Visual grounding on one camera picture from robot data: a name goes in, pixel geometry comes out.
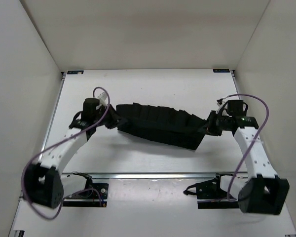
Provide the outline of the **black pleated skirt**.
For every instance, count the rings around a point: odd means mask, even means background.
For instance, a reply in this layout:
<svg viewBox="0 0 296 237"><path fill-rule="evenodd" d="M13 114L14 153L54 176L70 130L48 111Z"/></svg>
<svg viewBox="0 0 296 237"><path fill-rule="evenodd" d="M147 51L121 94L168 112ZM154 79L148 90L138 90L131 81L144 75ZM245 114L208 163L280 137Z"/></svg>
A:
<svg viewBox="0 0 296 237"><path fill-rule="evenodd" d="M133 103L116 111L126 120L118 130L139 138L196 150L205 136L207 121L184 110Z"/></svg>

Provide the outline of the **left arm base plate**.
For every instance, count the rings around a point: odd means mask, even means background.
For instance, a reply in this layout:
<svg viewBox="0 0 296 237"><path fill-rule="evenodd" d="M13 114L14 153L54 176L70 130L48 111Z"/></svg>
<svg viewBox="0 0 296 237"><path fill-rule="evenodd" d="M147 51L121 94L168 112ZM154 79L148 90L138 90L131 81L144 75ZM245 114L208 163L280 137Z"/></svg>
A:
<svg viewBox="0 0 296 237"><path fill-rule="evenodd" d="M64 202L63 207L98 207L106 208L108 205L109 194L109 180L93 179L92 184L88 188L93 188L98 191L88 190L83 193L68 196Z"/></svg>

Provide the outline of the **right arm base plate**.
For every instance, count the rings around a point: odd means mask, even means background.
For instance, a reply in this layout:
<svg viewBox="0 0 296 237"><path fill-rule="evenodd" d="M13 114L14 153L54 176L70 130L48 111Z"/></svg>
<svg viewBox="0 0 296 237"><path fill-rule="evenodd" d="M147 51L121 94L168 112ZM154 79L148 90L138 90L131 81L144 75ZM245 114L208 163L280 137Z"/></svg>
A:
<svg viewBox="0 0 296 237"><path fill-rule="evenodd" d="M220 188L219 177L190 185L183 194L196 196L198 209L239 209L238 202L227 200L226 192Z"/></svg>

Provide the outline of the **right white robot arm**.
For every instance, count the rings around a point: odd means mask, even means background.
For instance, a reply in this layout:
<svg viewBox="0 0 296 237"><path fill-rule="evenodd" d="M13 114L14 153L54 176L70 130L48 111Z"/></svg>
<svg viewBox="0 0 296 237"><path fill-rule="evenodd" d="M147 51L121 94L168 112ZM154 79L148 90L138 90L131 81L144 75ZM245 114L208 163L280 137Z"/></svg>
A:
<svg viewBox="0 0 296 237"><path fill-rule="evenodd" d="M233 174L218 174L211 185L212 194L228 201L236 201L243 213L279 215L289 191L287 179L279 177L272 167L260 139L262 127L254 117L247 116L248 105L243 100L220 99L218 109L211 111L206 132L219 136L230 131L239 145L248 178Z"/></svg>

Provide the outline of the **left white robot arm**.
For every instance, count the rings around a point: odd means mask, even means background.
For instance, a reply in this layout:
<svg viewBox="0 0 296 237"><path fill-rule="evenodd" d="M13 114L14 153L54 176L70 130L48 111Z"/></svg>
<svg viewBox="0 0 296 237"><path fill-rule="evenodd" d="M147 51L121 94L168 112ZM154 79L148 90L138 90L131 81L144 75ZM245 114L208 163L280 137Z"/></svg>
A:
<svg viewBox="0 0 296 237"><path fill-rule="evenodd" d="M21 185L25 200L54 209L64 197L76 192L83 197L91 195L93 184L89 175L64 176L63 171L97 127L113 129L123 122L112 105L97 98L85 99L82 111L74 115L63 140L47 148L42 159L31 162L24 169Z"/></svg>

